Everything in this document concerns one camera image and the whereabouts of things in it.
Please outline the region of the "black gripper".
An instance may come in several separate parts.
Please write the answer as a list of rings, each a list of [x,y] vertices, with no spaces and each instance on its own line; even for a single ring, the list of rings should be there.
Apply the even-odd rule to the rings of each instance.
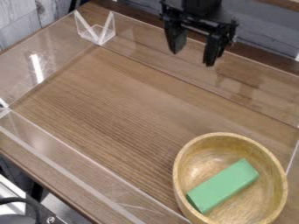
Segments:
[[[225,10],[222,0],[161,0],[161,5],[171,52],[177,54],[185,48],[189,30],[211,34],[205,47],[203,64],[213,67],[227,44],[235,42],[238,19]]]

